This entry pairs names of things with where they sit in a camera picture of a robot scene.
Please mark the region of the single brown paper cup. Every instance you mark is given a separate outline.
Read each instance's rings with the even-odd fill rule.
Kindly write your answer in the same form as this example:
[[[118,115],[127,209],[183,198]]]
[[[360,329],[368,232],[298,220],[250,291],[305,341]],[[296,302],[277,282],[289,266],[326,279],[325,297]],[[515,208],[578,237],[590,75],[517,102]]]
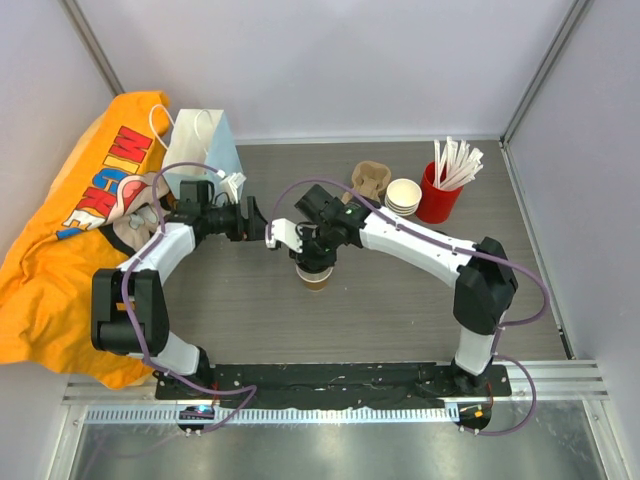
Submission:
[[[312,292],[319,292],[327,286],[333,273],[333,268],[329,267],[321,272],[309,273],[300,267],[296,267],[296,273],[306,289]]]

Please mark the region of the white blue paper bag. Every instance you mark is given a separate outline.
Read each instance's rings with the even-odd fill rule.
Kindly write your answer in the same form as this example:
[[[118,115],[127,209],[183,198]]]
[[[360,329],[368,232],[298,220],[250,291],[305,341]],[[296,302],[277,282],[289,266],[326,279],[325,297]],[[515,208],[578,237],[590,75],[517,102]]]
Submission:
[[[148,115],[148,124],[154,139],[165,148],[163,177],[175,197],[180,196],[183,181],[210,181],[216,193],[215,173],[244,174],[223,110],[181,109],[173,118],[166,107],[156,104]]]

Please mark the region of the stack of paper cups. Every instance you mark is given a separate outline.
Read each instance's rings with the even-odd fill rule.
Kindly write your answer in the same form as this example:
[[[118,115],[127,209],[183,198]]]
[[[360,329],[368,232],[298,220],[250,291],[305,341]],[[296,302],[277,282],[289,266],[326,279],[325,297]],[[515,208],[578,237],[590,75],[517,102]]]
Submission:
[[[386,189],[385,206],[395,214],[407,217],[413,215],[422,199],[422,190],[414,181],[406,178],[393,180]]]

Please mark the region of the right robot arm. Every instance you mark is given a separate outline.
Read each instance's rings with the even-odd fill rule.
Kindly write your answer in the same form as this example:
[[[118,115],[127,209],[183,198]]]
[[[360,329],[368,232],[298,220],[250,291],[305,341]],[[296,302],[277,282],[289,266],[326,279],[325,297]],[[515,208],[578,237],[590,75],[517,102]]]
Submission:
[[[373,200],[348,202],[313,185],[296,203],[304,221],[279,219],[271,234],[285,243],[299,272],[326,276],[341,246],[384,253],[439,279],[453,291],[453,317],[460,325],[449,376],[462,394],[488,382],[497,329],[518,289],[502,245],[448,237],[393,214]]]

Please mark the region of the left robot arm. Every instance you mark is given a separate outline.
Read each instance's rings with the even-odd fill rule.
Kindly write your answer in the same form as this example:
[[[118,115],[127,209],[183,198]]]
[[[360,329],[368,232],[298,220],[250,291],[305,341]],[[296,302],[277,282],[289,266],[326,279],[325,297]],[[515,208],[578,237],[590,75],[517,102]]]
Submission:
[[[128,261],[94,274],[91,343],[99,351],[143,360],[178,380],[187,396],[200,399],[214,385],[213,370],[202,348],[171,331],[163,285],[207,236],[262,240],[267,220],[253,196],[244,204],[227,200],[218,205],[210,181],[183,181],[180,198],[164,220]]]

